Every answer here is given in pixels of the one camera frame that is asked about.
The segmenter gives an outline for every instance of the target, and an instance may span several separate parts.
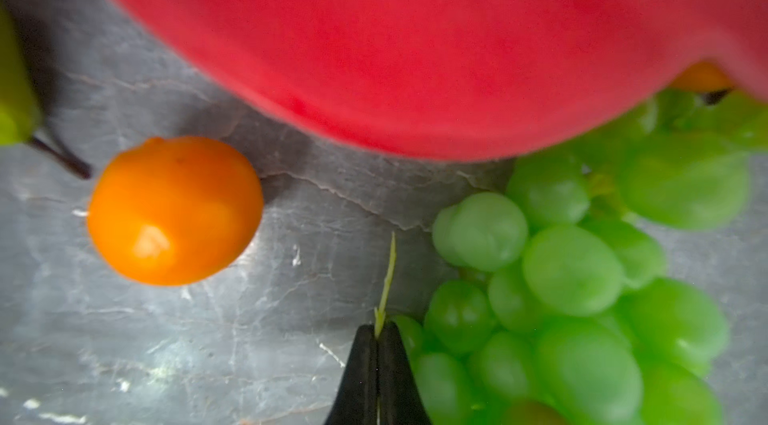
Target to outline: table surface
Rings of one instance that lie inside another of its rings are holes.
[[[390,310],[421,315],[453,272],[432,249],[439,209],[499,190],[510,161],[456,165],[349,150],[262,116],[160,45],[109,0],[5,0],[50,126],[97,171],[149,136],[205,135],[263,179],[254,242],[187,287],[115,275],[84,227],[93,181],[0,150],[0,423],[321,423],[352,335],[372,319],[398,239]],[[732,324],[710,382],[729,423],[768,415],[768,161],[729,228],[649,226],[672,274]]]

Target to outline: red object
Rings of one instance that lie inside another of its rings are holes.
[[[768,0],[117,0],[264,112],[478,160],[588,130],[702,58],[768,98]]]

